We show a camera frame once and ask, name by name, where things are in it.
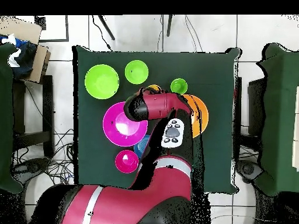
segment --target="orange bowl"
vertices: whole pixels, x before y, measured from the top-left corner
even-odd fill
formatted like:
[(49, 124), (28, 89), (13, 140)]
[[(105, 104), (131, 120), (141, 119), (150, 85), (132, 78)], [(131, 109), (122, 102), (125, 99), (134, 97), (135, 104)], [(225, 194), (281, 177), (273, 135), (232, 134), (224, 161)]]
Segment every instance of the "orange bowl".
[(201, 111), (201, 133), (207, 128), (208, 125), (208, 109), (206, 105), (200, 100), (198, 97), (190, 94), (183, 94), (184, 98), (188, 101), (189, 106), (193, 110), (193, 114), (191, 115), (192, 119), (192, 133), (193, 138), (197, 137), (200, 134), (200, 126), (199, 126), (199, 110)]

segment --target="green bowl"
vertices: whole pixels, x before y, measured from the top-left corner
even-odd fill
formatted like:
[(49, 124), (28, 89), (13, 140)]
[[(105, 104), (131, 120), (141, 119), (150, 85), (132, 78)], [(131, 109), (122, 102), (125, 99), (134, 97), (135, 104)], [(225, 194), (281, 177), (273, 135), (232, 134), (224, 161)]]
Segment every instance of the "green bowl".
[(148, 77), (148, 68), (144, 62), (134, 60), (127, 64), (124, 69), (124, 74), (130, 83), (141, 84), (145, 82)]
[(171, 83), (171, 92), (184, 94), (187, 92), (188, 85), (182, 78), (177, 78)]
[(95, 65), (85, 75), (85, 87), (92, 97), (106, 100), (117, 92), (119, 76), (106, 64)]

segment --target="white tile floor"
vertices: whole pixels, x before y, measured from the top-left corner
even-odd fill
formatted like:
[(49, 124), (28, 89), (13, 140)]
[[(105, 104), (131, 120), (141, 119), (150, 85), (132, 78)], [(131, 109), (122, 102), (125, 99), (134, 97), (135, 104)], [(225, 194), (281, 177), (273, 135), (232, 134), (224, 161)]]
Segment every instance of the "white tile floor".
[[(299, 22), (295, 16), (286, 15), (189, 15), (204, 52), (220, 53), (230, 47), (242, 49), (238, 75), (242, 77), (242, 125), (248, 125), (247, 85), (250, 81), (263, 77), (262, 70), (255, 64), (261, 60), (262, 50), (267, 43), (278, 42), (291, 50), (299, 49)], [(105, 16), (116, 40), (112, 41), (100, 20), (95, 23), (103, 32), (104, 39), (113, 51), (157, 51), (161, 31), (160, 15)], [(184, 15), (172, 19), (171, 35), (166, 36), (168, 15), (164, 16), (164, 52), (194, 51), (192, 38), (188, 32)], [(91, 16), (68, 16), (69, 42), (41, 43), (48, 46), (51, 58), (47, 74), (53, 76), (55, 130), (65, 133), (73, 127), (73, 74), (72, 45), (81, 45), (94, 51), (108, 51), (99, 29), (93, 25)], [(201, 51), (194, 35), (197, 51)], [(162, 51), (162, 38), (159, 42)], [(41, 110), (41, 89), (39, 85), (27, 84)], [(42, 118), (36, 110), (29, 94), (26, 96), (26, 131), (42, 128)], [(71, 142), (73, 133), (64, 138)], [(30, 148), (29, 157), (42, 157), (40, 146)], [(60, 152), (56, 159), (63, 159)], [(255, 214), (255, 194), (251, 185), (242, 182), (235, 175), (239, 192), (235, 195), (210, 194), (212, 224), (253, 224)], [(33, 179), (26, 194), (27, 217), (33, 213), (34, 205), (41, 194), (52, 185), (47, 176)]]

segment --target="button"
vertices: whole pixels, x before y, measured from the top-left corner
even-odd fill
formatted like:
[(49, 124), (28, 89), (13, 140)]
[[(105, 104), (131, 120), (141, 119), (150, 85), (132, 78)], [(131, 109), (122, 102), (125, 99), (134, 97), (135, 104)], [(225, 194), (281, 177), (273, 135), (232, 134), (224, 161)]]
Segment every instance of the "button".
[(180, 135), (178, 129), (172, 127), (165, 131), (165, 136), (168, 138), (177, 138)]

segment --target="pink bowl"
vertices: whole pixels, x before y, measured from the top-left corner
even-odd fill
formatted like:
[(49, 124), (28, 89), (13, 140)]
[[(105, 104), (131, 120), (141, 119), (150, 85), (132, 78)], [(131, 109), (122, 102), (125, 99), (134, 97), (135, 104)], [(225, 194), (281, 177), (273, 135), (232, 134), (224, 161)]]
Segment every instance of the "pink bowl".
[(138, 167), (138, 156), (130, 150), (119, 152), (115, 158), (115, 165), (122, 173), (132, 173)]
[(103, 118), (103, 130), (110, 142), (128, 147), (140, 142), (147, 133), (147, 121), (134, 122), (124, 113), (124, 101), (111, 106)]

